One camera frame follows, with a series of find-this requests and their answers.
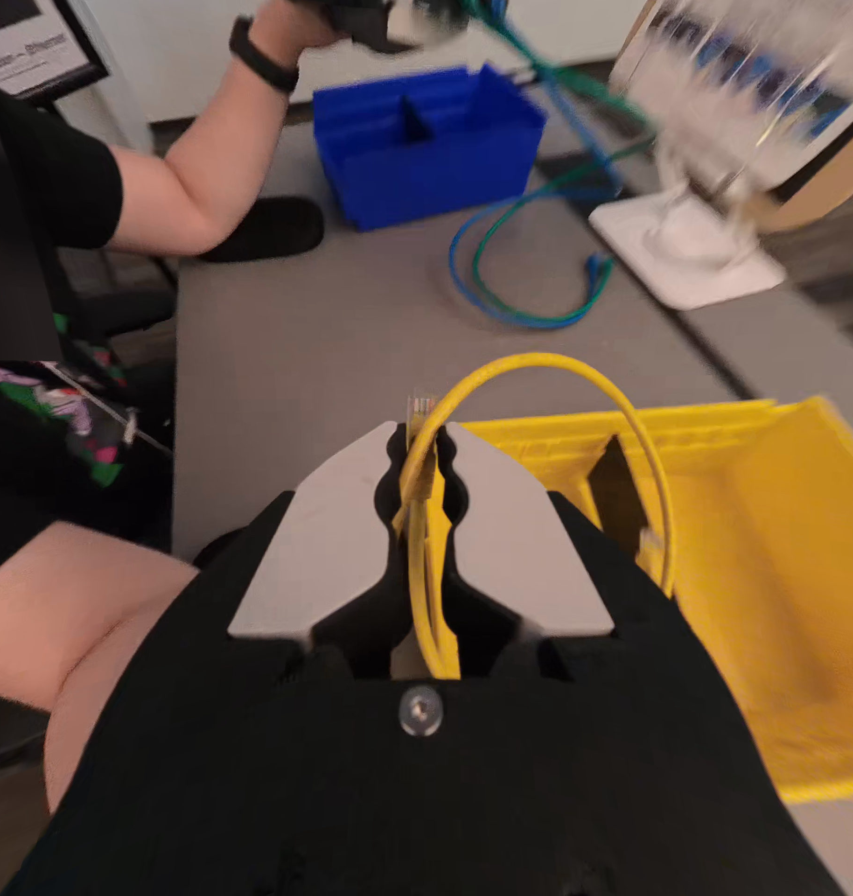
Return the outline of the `black framed marker sign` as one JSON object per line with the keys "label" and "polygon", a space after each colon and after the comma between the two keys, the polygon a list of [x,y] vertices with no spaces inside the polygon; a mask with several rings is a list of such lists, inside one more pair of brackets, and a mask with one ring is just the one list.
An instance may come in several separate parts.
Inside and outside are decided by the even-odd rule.
{"label": "black framed marker sign", "polygon": [[50,106],[111,75],[83,2],[0,1],[0,91]]}

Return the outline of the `person's left hand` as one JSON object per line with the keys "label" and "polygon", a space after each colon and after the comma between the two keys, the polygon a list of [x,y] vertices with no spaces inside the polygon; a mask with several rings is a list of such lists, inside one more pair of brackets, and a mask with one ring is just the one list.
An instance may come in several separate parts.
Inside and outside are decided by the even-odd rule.
{"label": "person's left hand", "polygon": [[307,50],[329,48],[346,35],[332,26],[321,4],[268,1],[255,13],[249,39],[272,62],[295,69]]}

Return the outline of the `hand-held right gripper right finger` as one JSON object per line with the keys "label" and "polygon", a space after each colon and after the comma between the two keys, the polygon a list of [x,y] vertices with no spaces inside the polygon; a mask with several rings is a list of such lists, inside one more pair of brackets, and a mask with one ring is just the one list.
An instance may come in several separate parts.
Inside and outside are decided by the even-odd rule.
{"label": "hand-held right gripper right finger", "polygon": [[457,423],[441,432],[443,619],[461,675],[484,678],[510,644],[609,636],[615,624],[549,493]]}

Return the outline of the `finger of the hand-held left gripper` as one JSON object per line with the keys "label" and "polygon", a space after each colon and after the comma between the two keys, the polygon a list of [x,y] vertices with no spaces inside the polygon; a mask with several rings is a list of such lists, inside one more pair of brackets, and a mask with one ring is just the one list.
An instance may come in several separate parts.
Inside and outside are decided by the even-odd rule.
{"label": "finger of the hand-held left gripper", "polygon": [[401,46],[437,46],[468,28],[468,11],[460,1],[393,1],[389,4],[388,39]]}

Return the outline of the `yellow plastic bin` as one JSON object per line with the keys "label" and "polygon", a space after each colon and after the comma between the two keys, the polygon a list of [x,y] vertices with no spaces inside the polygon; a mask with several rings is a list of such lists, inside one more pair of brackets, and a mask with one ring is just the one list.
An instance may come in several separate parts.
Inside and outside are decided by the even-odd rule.
{"label": "yellow plastic bin", "polygon": [[[853,432],[821,398],[636,412],[665,473],[674,597],[788,804],[853,798]],[[461,424],[658,582],[657,484],[618,411]]]}

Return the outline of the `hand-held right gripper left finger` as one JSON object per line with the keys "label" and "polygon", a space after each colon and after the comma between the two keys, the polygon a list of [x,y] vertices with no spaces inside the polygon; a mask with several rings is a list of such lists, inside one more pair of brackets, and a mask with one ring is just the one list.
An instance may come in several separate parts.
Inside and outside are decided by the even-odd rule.
{"label": "hand-held right gripper left finger", "polygon": [[334,648],[355,678],[391,678],[408,635],[407,562],[392,521],[407,451],[388,421],[293,492],[228,626],[241,641]]}

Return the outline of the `black wrist band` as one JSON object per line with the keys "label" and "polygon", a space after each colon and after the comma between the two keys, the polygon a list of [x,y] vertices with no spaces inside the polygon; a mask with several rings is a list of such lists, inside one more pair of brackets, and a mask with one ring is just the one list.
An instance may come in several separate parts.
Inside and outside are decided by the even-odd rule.
{"label": "black wrist band", "polygon": [[253,19],[249,16],[234,19],[229,41],[231,55],[276,92],[291,96],[298,85],[298,66],[278,63],[259,50],[250,38],[252,24]]}

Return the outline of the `blue plastic bin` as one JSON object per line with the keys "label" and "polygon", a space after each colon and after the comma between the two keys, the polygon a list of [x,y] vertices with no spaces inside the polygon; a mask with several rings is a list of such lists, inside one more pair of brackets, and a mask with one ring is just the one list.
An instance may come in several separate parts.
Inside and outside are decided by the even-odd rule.
{"label": "blue plastic bin", "polygon": [[546,120],[488,64],[313,95],[323,172],[344,218],[360,231],[522,195]]}

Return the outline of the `person's bare leg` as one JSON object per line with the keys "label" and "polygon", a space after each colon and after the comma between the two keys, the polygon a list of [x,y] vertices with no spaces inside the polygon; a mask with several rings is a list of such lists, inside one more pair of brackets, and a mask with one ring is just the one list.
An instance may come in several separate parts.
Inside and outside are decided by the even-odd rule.
{"label": "person's bare leg", "polygon": [[0,566],[0,698],[49,714],[50,812],[131,659],[198,574],[170,555],[63,522]]}

